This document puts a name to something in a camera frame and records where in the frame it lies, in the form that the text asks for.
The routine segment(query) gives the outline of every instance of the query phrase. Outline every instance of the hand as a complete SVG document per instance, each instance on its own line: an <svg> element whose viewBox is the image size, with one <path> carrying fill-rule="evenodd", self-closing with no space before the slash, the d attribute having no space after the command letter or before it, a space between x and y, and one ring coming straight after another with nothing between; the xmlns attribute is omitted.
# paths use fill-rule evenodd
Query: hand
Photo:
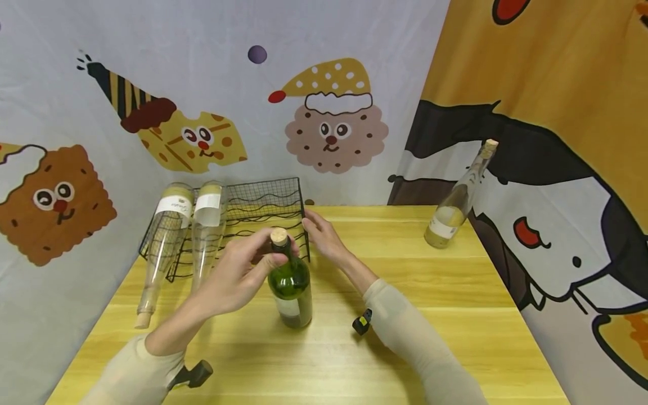
<svg viewBox="0 0 648 405"><path fill-rule="evenodd" d="M259 291L268 273L288 261L281 253L272 253L271 232L272 228L264 228L227 243L223 255L195 294L207 317L243 308ZM299 247L292 237L290 240L293 254L298 256Z"/></svg>
<svg viewBox="0 0 648 405"><path fill-rule="evenodd" d="M308 232L309 239L319 252L338 267L353 254L344 246L333 225L310 209L304 210L306 218L301 223Z"/></svg>

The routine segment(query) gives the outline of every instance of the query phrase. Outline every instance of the wooden table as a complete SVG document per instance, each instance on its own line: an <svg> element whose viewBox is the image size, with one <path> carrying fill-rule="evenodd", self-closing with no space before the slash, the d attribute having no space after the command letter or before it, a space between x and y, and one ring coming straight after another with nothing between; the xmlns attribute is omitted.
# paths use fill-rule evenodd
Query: wooden table
<svg viewBox="0 0 648 405"><path fill-rule="evenodd" d="M398 288L477 378L491 404L568 404L531 333L467 222L453 244L433 249L422 234L433 207L315 207L347 247ZM132 337L144 280L138 259L54 390L48 404L76 404ZM265 284L252 302L205 325L187 365L206 359L214 375L167 404L423 404L417 375L353 319L362 298L312 253L314 315L308 328L282 326ZM191 279L165 282L153 328L187 296Z"/></svg>

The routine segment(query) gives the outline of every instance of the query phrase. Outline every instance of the black clip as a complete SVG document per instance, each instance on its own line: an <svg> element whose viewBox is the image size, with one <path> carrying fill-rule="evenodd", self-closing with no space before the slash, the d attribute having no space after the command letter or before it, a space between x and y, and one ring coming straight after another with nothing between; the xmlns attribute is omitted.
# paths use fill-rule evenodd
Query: black clip
<svg viewBox="0 0 648 405"><path fill-rule="evenodd" d="M183 366L174 379L169 383L167 389L171 391L172 389L181 386L189 386L189 388L200 387L213 373L214 369L211 368L211 365L205 360L200 360L191 370L188 370Z"/></svg>
<svg viewBox="0 0 648 405"><path fill-rule="evenodd" d="M355 329L359 335L362 336L369 330L369 324L371 323L371 314L371 309L367 308L365 313L361 316L358 316L351 324L351 326L353 326L353 329Z"/></svg>

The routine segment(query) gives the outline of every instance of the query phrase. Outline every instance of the beige sleeve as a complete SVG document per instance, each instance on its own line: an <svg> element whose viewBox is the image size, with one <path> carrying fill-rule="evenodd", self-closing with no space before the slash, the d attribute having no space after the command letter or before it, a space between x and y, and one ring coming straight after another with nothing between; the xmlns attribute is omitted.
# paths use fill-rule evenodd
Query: beige sleeve
<svg viewBox="0 0 648 405"><path fill-rule="evenodd" d="M110 360L81 405L159 405L167 385L184 365L185 353L157 357L144 346L146 335L129 341Z"/></svg>
<svg viewBox="0 0 648 405"><path fill-rule="evenodd" d="M488 404L477 381L461 366L427 319L385 280L364 294L371 325L382 343L417 372L434 405Z"/></svg>

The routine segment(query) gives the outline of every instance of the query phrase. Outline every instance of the wire wine rack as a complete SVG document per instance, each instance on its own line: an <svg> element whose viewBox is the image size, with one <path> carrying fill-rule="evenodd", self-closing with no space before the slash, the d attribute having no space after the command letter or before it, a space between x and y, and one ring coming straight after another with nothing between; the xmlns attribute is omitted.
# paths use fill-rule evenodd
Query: wire wine rack
<svg viewBox="0 0 648 405"><path fill-rule="evenodd" d="M199 189L194 189L197 196ZM304 202L301 195L299 178L287 178L270 181L256 181L227 186L227 211L225 233L221 243L211 244L212 254L218 260L218 252L225 248L229 240L236 237L252 235L265 226L281 226L293 235L299 245L301 258L310 262L308 234L301 225L304 217ZM150 240L153 218L148 224L146 234L139 246L139 254L148 258L147 243ZM180 251L167 270L167 281L173 283L176 278L191 277L192 267L192 225L182 242Z"/></svg>

